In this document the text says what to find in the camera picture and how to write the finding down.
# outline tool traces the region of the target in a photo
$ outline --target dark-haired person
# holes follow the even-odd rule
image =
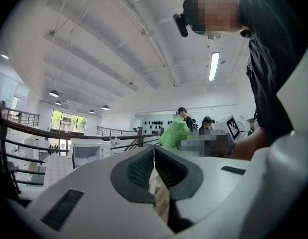
[[[184,15],[197,34],[241,31],[249,39],[247,76],[255,96],[259,128],[238,141],[230,157],[250,160],[293,130],[277,98],[308,49],[308,0],[185,0]]]
[[[212,121],[210,117],[205,117],[202,121],[202,126],[198,130],[198,134],[205,134],[205,131],[209,130],[209,127],[212,125]]]
[[[187,114],[187,110],[184,107],[178,108],[178,114],[184,119],[186,125],[190,131],[193,131],[193,121],[190,116]]]

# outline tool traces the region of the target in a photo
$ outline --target white table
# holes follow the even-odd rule
[[[43,187],[47,188],[67,175],[67,157],[50,155],[46,158]]]

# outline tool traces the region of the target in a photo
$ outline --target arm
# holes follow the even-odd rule
[[[236,142],[234,153],[228,157],[251,160],[255,151],[267,147],[265,130],[259,127],[249,137]]]

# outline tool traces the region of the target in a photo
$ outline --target woman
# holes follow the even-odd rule
[[[190,116],[187,114],[187,110],[184,107],[178,108],[178,114],[184,119],[186,125],[190,131],[193,131],[193,121]]]
[[[205,117],[202,122],[202,126],[198,130],[198,134],[205,134],[205,130],[209,130],[212,125],[212,119],[210,117]]]

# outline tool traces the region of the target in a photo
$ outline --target fluorescent light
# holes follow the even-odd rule
[[[6,59],[9,59],[9,57],[7,57],[6,55],[4,54],[1,54],[2,57],[6,58]]]
[[[219,52],[213,52],[212,53],[212,63],[210,65],[210,71],[209,71],[209,81],[213,81],[215,78],[217,66],[218,66],[218,60],[219,60]]]

